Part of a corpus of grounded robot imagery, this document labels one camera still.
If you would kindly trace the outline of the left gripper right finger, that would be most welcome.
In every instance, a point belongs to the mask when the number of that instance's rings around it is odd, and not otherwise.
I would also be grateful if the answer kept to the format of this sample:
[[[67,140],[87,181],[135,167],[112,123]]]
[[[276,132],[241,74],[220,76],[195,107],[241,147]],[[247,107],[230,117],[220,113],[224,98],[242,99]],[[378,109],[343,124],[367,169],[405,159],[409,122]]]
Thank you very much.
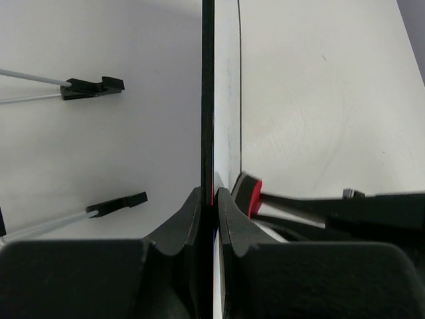
[[[414,265],[386,243],[280,243],[220,188],[225,318],[423,318]]]

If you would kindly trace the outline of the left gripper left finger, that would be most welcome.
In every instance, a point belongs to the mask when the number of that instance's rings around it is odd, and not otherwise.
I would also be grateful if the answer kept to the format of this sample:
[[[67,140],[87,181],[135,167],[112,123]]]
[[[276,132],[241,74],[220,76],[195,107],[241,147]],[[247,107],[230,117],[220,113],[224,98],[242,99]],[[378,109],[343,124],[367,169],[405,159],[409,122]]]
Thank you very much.
[[[2,318],[198,318],[201,189],[142,239],[21,241],[1,251]]]

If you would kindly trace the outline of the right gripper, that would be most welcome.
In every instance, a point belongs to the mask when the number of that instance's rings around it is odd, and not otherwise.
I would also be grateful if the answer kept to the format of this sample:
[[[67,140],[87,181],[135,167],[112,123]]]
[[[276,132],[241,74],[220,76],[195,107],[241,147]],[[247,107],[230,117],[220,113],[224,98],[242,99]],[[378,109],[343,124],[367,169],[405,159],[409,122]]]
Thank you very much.
[[[288,241],[326,242],[328,228],[348,232],[358,239],[394,243],[399,246],[424,245],[424,194],[389,193],[353,199],[342,214],[333,215],[321,199],[260,194],[260,201],[300,218],[251,215],[252,221],[270,228]]]

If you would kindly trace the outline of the red black whiteboard eraser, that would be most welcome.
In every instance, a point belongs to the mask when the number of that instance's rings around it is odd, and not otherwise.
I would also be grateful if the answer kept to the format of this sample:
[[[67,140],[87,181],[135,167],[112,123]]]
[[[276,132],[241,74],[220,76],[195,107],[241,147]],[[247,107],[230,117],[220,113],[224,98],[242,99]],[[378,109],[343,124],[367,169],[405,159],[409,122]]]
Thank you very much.
[[[232,198],[236,206],[247,216],[251,218],[258,214],[261,207],[261,190],[263,182],[245,171],[241,172],[231,191]]]

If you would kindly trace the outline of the white whiteboard black frame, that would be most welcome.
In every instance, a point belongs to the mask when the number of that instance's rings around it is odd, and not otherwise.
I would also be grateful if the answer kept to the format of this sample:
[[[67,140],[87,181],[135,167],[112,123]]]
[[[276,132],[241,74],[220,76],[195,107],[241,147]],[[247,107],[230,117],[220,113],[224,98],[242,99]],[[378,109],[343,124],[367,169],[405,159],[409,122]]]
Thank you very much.
[[[242,49],[239,1],[202,1],[202,318],[221,318],[218,205],[241,171]]]

